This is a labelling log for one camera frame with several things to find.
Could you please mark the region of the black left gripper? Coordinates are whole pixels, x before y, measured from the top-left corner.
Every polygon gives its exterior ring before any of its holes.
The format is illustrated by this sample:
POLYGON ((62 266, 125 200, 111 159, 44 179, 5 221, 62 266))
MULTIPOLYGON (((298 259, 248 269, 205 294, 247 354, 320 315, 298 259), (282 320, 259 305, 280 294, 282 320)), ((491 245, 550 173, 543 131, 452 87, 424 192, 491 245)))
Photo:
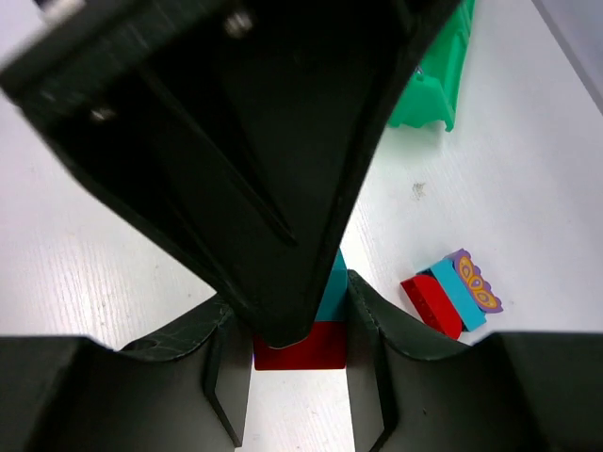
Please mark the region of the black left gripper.
POLYGON ((455 1, 93 1, 30 43, 1 87, 66 146, 109 104, 141 144, 230 155, 373 154, 455 1))

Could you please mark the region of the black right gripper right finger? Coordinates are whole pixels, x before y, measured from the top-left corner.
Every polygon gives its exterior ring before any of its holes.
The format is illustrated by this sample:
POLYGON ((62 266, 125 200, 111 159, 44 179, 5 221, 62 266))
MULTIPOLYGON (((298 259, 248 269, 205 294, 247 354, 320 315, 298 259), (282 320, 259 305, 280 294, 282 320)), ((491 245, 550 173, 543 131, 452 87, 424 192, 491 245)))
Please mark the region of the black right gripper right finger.
POLYGON ((496 332, 468 346, 349 275, 347 382, 359 451, 598 451, 602 338, 496 332))

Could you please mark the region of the teal red lime lego stack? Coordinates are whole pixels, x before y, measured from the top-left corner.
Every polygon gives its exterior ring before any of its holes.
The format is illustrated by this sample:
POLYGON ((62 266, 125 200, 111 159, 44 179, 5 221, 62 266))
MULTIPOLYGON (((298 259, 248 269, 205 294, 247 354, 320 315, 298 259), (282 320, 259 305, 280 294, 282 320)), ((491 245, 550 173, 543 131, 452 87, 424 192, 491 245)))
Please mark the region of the teal red lime lego stack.
POLYGON ((269 347, 258 335, 253 338, 257 371, 335 370, 346 367, 347 325, 345 299, 348 269, 337 251, 315 322, 308 336, 290 347, 269 347))

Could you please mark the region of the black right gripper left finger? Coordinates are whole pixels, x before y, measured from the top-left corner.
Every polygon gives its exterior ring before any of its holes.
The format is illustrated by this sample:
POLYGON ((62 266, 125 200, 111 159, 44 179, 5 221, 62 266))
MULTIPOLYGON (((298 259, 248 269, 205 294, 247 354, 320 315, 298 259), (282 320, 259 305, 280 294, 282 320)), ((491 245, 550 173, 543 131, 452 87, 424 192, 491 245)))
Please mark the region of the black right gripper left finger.
POLYGON ((232 451, 249 329, 213 297, 120 350, 80 336, 1 341, 5 451, 232 451))

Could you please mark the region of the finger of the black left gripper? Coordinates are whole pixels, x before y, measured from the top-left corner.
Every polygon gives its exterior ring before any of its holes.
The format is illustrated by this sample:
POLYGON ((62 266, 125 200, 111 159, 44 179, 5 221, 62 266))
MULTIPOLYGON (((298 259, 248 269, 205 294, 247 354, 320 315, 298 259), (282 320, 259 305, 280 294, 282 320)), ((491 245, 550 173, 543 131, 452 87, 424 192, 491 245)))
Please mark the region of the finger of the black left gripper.
POLYGON ((384 28, 197 28, 50 131, 76 179, 273 347, 304 339, 416 43, 384 28))

